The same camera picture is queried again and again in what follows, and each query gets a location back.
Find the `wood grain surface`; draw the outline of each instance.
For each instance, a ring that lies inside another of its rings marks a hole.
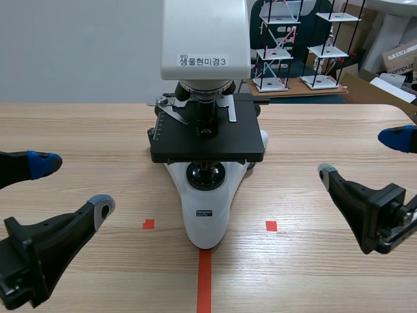
[[[417,194],[417,158],[377,135],[409,118],[378,105],[262,109],[268,151],[242,182],[212,252],[212,311],[416,312],[417,235],[390,255],[363,255],[317,174],[330,162],[372,188],[397,183],[408,201]],[[153,109],[138,104],[0,104],[0,150],[64,159],[50,177],[1,190],[1,219],[40,222],[101,193],[117,204],[36,312],[195,312],[199,253],[168,172],[151,162],[147,129],[155,121]],[[141,229],[146,218],[154,230]],[[266,231],[267,220],[278,232]]]

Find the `red tape marker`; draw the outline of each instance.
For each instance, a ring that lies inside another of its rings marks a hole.
[[[266,222],[266,231],[278,231],[278,226],[276,222],[267,221]]]
[[[155,228],[155,220],[147,220],[142,224],[143,230],[153,230]]]
[[[197,313],[211,313],[211,250],[200,250]]]

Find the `microscope stage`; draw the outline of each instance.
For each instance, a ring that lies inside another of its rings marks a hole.
[[[264,145],[252,101],[235,101],[237,122],[229,122],[227,108],[217,107],[218,135],[200,138],[197,134],[197,103],[173,108],[189,122],[182,124],[161,112],[151,140],[154,163],[175,162],[262,162]]]

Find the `white shelf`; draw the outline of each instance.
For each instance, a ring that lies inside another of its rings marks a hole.
[[[321,54],[323,50],[323,45],[316,46],[316,47],[309,47],[308,50],[310,50],[317,57],[320,57],[320,58],[348,57],[348,55],[345,52],[332,46],[325,47],[323,54]]]
[[[290,60],[293,59],[291,54],[286,49],[278,48],[274,51],[274,49],[268,49],[266,51],[266,57],[264,58],[265,49],[257,50],[258,55],[261,57],[263,61],[273,61],[273,60]]]
[[[332,13],[330,18],[328,18],[328,13],[316,13],[316,15],[328,22],[357,22],[360,21],[360,18],[356,16],[347,14],[347,13]]]
[[[288,88],[285,88],[285,84],[281,80],[277,80],[275,77],[264,78],[262,82],[262,89],[261,89],[261,78],[255,78],[253,82],[255,83],[255,86],[260,93],[271,93],[274,91],[287,91],[288,90]]]
[[[294,21],[291,16],[271,16],[269,22],[268,16],[261,16],[261,19],[269,25],[300,24],[300,22]]]
[[[301,80],[311,89],[311,90],[318,90],[318,89],[335,89],[338,88],[340,85],[336,85],[332,79],[330,79],[326,75],[317,75],[314,82],[314,76],[303,76],[300,77]]]

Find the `microscope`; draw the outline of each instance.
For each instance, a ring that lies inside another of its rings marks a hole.
[[[172,176],[191,242],[210,249],[222,240],[239,184],[268,144],[259,107],[233,96],[233,80],[251,72],[248,9],[246,0],[164,0],[163,19],[161,76],[179,82],[175,94],[153,104],[152,161]]]

